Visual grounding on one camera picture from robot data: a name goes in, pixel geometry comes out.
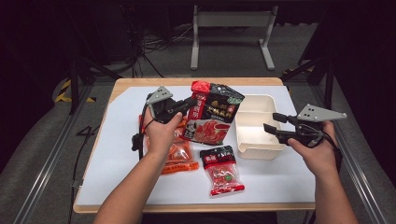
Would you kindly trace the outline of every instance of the forearm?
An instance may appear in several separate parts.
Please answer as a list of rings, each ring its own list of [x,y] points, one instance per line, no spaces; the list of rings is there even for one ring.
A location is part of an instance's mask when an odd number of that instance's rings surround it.
[[[137,223],[165,161],[165,155],[143,157],[106,198],[94,223]]]
[[[317,177],[315,197],[318,224],[358,223],[338,174]]]

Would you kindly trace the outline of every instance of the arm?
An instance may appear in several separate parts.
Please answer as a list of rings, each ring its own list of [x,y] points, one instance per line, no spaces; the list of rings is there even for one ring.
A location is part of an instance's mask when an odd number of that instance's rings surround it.
[[[167,124],[151,122],[146,132],[150,139],[148,153],[108,195],[94,223],[138,223],[143,208],[166,162],[182,115],[176,114]],[[152,120],[146,111],[145,125]]]
[[[323,131],[335,142],[332,122],[323,122]],[[318,223],[358,223],[341,184],[332,145],[326,140],[315,148],[305,147],[295,139],[289,139],[288,143],[303,157],[315,176]]]

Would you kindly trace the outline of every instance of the red snack bag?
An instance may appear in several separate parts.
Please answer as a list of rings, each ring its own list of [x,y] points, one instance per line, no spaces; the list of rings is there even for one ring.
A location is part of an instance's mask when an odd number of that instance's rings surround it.
[[[226,85],[193,81],[192,99],[182,138],[210,146],[222,145],[245,96]]]
[[[168,159],[163,167],[162,175],[169,175],[176,172],[192,171],[199,168],[199,163],[191,153],[190,142],[180,138],[183,133],[183,127],[186,123],[186,117],[178,124],[175,129],[174,144],[169,148]],[[149,138],[147,139],[147,150],[149,150]]]
[[[206,174],[212,181],[211,196],[245,189],[245,185],[239,180],[232,147],[201,150],[200,157]]]

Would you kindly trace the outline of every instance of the black curtain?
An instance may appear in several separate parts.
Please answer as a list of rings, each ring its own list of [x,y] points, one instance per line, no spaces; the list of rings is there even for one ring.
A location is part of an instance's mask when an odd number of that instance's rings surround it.
[[[0,3],[0,171],[54,105],[69,60],[52,15],[37,1]]]
[[[344,95],[379,164],[396,186],[396,14],[392,4],[351,1],[332,8],[302,60],[331,53]]]

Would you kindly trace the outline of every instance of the metal frame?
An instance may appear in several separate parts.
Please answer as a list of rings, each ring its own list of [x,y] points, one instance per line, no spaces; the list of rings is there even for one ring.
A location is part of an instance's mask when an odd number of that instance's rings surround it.
[[[268,42],[274,27],[278,7],[273,7],[271,11],[198,11],[198,6],[194,6],[193,14],[193,43],[191,53],[191,70],[198,69],[199,37],[198,27],[265,27],[264,39],[259,39],[262,55],[268,70],[275,70],[274,62],[268,50]]]

